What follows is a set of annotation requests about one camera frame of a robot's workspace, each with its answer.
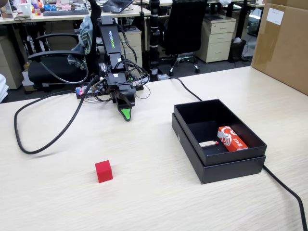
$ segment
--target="office chair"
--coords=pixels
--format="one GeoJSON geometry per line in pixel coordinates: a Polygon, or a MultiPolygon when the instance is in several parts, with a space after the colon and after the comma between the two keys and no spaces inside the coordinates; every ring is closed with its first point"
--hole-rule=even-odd
{"type": "Polygon", "coordinates": [[[173,60],[169,75],[173,75],[173,68],[180,62],[193,64],[196,73],[200,70],[197,59],[193,55],[182,56],[180,54],[197,51],[201,46],[201,27],[207,0],[173,0],[172,11],[167,25],[163,31],[163,48],[166,54],[172,58],[161,60],[173,60]]]}
{"type": "MultiPolygon", "coordinates": [[[[28,76],[30,81],[35,83],[36,88],[44,86],[43,84],[63,84],[64,82],[57,79],[54,74],[66,80],[68,84],[81,82],[83,80],[87,82],[92,73],[98,75],[99,65],[96,52],[96,37],[100,37],[100,32],[97,19],[101,17],[102,11],[95,0],[88,1],[92,9],[90,18],[93,24],[93,38],[90,53],[85,56],[82,52],[78,51],[44,51],[30,55],[28,59],[32,62],[30,63],[28,76]],[[67,57],[70,54],[80,60],[84,59],[84,62],[86,62],[86,66],[88,67],[88,77],[86,79],[86,70],[81,70],[74,65],[68,64],[67,57]]],[[[70,36],[75,38],[78,43],[78,35],[69,33],[48,34],[37,37],[36,39],[44,42],[46,38],[54,36],[70,36]]]]}

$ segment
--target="box lid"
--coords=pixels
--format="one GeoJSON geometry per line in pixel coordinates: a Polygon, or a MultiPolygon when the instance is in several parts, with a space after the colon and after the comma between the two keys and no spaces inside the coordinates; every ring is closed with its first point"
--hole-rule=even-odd
{"type": "Polygon", "coordinates": [[[308,0],[264,0],[264,2],[308,10],[308,0]]]}

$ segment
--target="red and white package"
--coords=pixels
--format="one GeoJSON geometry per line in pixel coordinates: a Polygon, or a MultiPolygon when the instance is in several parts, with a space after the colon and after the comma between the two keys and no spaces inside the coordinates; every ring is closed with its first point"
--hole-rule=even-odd
{"type": "Polygon", "coordinates": [[[219,127],[217,136],[229,152],[248,148],[230,126],[219,127]]]}

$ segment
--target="white paper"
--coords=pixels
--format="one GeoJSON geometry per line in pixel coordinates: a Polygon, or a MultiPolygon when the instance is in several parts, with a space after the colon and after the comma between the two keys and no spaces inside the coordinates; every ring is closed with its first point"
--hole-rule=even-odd
{"type": "Polygon", "coordinates": [[[268,17],[267,17],[266,20],[271,22],[271,23],[280,25],[281,21],[282,21],[282,18],[283,18],[283,14],[284,14],[283,11],[279,11],[279,10],[270,8],[269,9],[269,14],[268,14],[268,17]]]}

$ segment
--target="cardboard box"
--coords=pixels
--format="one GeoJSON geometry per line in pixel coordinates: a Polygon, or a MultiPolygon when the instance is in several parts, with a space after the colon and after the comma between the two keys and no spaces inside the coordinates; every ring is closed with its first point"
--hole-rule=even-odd
{"type": "Polygon", "coordinates": [[[252,67],[308,95],[308,0],[267,0],[252,67]]]}

